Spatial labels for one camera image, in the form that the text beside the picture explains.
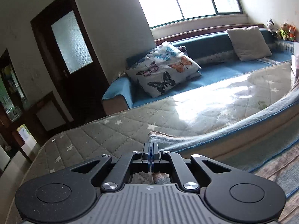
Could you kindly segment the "dark wooden door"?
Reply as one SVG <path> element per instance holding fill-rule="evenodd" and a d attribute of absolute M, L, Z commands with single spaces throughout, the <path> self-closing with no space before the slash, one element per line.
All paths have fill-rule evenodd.
<path fill-rule="evenodd" d="M 109 87 L 75 0 L 55 0 L 31 21 L 45 67 L 74 121 L 106 116 L 101 99 Z"/>

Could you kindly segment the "blue covered sofa bench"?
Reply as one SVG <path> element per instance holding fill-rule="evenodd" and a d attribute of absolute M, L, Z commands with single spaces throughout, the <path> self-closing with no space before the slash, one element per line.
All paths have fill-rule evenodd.
<path fill-rule="evenodd" d="M 289 62 L 294 43 L 256 26 L 163 42 L 127 59 L 102 97 L 107 115 Z"/>

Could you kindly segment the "grey square cushion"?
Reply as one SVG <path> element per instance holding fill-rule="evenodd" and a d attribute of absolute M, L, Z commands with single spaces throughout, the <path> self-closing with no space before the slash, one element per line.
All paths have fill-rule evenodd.
<path fill-rule="evenodd" d="M 227 29 L 226 32 L 241 61 L 257 60 L 272 55 L 257 26 Z"/>

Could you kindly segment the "green yellow plush toy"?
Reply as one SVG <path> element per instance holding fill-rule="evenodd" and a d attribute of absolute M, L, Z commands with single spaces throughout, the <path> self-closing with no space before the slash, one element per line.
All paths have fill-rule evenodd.
<path fill-rule="evenodd" d="M 280 36 L 284 41 L 289 40 L 289 24 L 284 22 L 280 27 Z"/>

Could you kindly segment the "green framed window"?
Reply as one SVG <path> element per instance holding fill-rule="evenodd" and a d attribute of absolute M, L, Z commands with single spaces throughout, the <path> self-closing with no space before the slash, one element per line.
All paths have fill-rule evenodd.
<path fill-rule="evenodd" d="M 150 28 L 215 15 L 242 14 L 239 0 L 139 0 Z"/>

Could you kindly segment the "dark cabinet with glass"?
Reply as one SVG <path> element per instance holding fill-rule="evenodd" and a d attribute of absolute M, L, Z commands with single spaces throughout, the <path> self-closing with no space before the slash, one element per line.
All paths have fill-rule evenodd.
<path fill-rule="evenodd" d="M 25 144 L 17 129 L 24 124 L 24 105 L 26 96 L 16 76 L 8 49 L 1 55 L 1 136 L 12 147 L 13 154 L 20 152 L 25 159 L 32 163 L 22 149 Z"/>

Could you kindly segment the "black white plush toy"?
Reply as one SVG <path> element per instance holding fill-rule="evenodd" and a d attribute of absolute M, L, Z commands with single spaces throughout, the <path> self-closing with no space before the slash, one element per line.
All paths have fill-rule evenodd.
<path fill-rule="evenodd" d="M 278 28 L 275 26 L 272 18 L 267 20 L 266 27 L 267 27 L 268 31 L 270 31 L 272 34 L 274 34 L 278 31 Z"/>

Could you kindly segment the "grey quilted star table cover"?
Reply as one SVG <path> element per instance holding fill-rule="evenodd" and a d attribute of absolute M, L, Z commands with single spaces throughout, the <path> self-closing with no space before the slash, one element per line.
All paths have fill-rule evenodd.
<path fill-rule="evenodd" d="M 15 194 L 22 223 L 298 223 L 298 195 L 201 154 L 160 152 L 149 134 L 198 136 L 282 99 L 298 81 L 290 62 L 187 91 L 55 135 Z M 142 163 L 149 143 L 149 163 Z"/>

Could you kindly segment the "blue striped knit sweater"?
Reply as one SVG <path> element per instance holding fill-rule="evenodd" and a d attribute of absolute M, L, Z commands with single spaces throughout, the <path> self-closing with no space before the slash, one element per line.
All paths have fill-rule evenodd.
<path fill-rule="evenodd" d="M 220 130 L 198 136 L 149 133 L 149 143 L 188 158 L 201 154 L 276 182 L 298 195 L 298 83 L 279 101 Z"/>

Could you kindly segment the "butterfly print pillow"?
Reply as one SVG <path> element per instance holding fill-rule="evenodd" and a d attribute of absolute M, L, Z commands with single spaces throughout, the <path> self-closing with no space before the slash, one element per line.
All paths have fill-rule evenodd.
<path fill-rule="evenodd" d="M 147 94 L 156 98 L 200 75 L 200 69 L 193 59 L 166 41 L 134 63 L 126 74 Z"/>

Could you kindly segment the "orange plush toy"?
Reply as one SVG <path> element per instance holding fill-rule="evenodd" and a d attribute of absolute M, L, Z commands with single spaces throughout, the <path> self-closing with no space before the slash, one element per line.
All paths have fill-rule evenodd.
<path fill-rule="evenodd" d="M 288 30 L 288 40 L 292 42 L 296 42 L 295 37 L 296 37 L 296 27 L 294 25 L 289 26 Z"/>

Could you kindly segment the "pink tissue pack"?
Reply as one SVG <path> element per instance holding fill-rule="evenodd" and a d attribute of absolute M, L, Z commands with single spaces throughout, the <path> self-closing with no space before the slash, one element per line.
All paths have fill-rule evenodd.
<path fill-rule="evenodd" d="M 295 77 L 299 77 L 299 57 L 296 55 L 291 55 L 291 70 Z"/>

